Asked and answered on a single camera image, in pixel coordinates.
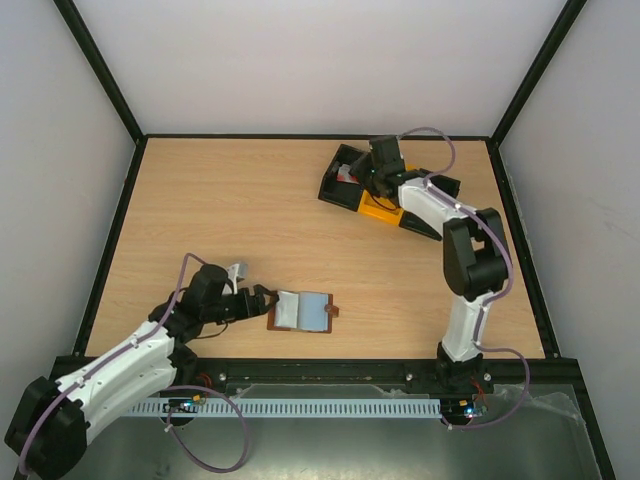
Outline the red white card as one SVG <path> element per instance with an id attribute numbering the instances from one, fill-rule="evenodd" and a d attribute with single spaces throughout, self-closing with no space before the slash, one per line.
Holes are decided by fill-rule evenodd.
<path id="1" fill-rule="evenodd" d="M 347 164 L 342 164 L 336 173 L 336 180 L 338 182 L 342 182 L 342 183 L 351 183 L 351 184 L 357 184 L 358 180 L 355 179 L 351 174 L 350 174 L 350 166 Z"/>

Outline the brown leather card holder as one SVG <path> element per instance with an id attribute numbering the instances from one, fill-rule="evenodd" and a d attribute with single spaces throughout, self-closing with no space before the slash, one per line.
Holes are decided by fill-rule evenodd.
<path id="1" fill-rule="evenodd" d="M 340 314 L 332 294 L 279 290 L 278 300 L 268 313 L 269 331 L 298 331 L 330 334 Z"/>

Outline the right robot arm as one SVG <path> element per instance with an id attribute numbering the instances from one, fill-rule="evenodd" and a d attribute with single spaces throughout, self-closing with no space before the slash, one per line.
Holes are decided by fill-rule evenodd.
<path id="1" fill-rule="evenodd" d="M 370 194 L 417 216 L 441 236 L 443 274 L 455 298 L 441 340 L 448 359 L 436 367 L 436 379 L 443 389 L 455 392 L 471 379 L 466 362 L 490 350 L 482 345 L 485 324 L 492 305 L 513 288 L 514 265 L 500 213 L 471 207 L 436 185 L 456 162 L 452 140 L 432 127 L 414 131 L 443 138 L 450 149 L 446 167 L 428 173 L 409 170 L 400 149 L 402 137 L 386 135 L 369 141 L 369 151 L 350 175 Z"/>

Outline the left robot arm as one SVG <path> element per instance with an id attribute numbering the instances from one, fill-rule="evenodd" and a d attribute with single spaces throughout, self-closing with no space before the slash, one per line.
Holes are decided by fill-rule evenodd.
<path id="1" fill-rule="evenodd" d="M 244 270 L 242 263 L 202 264 L 117 346 L 72 373 L 29 383 L 4 439 L 19 457 L 20 473 L 63 477 L 134 404 L 193 375 L 197 357 L 188 344 L 205 325 L 225 326 L 273 309 L 276 292 L 260 284 L 239 287 Z"/>

